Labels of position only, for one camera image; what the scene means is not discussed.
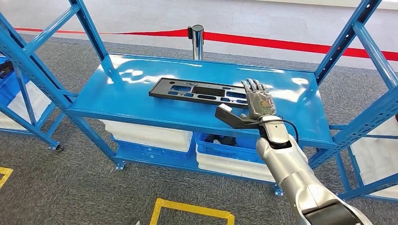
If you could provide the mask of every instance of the black cable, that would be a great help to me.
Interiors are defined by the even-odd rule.
[[[285,122],[285,123],[290,124],[293,127],[294,132],[296,133],[297,145],[299,144],[299,132],[297,131],[297,127],[292,122],[290,122],[288,120],[283,120],[283,119],[280,119],[280,120],[264,120],[264,121],[260,121],[260,122],[256,122],[256,123],[252,123],[252,124],[254,125],[254,124],[263,124],[263,123],[271,123],[271,122]]]

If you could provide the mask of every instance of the black plastic panel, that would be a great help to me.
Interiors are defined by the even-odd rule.
[[[243,87],[217,83],[161,78],[149,96],[247,109]]]

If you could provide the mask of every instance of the stanchion post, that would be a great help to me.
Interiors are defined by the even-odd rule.
[[[192,53],[194,60],[203,60],[203,26],[188,27],[188,39],[192,40]]]

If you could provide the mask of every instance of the metal foot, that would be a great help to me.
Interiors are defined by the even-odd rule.
[[[118,163],[116,165],[116,170],[123,170],[125,165],[126,165],[125,161],[122,161],[121,163]]]
[[[283,189],[278,187],[278,185],[274,185],[274,194],[276,196],[283,196]]]
[[[48,149],[51,151],[63,151],[64,146],[61,144],[58,144],[57,146],[50,146],[50,147],[48,147]]]

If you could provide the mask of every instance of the robotic hand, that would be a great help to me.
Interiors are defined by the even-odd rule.
[[[238,117],[221,104],[215,116],[233,128],[258,129],[256,150],[267,164],[276,183],[287,196],[299,225],[371,225],[358,209],[329,191],[314,175],[298,145],[294,125],[275,116],[274,101],[267,88],[256,80],[242,81],[249,107],[247,116]],[[284,122],[293,125],[297,141]]]

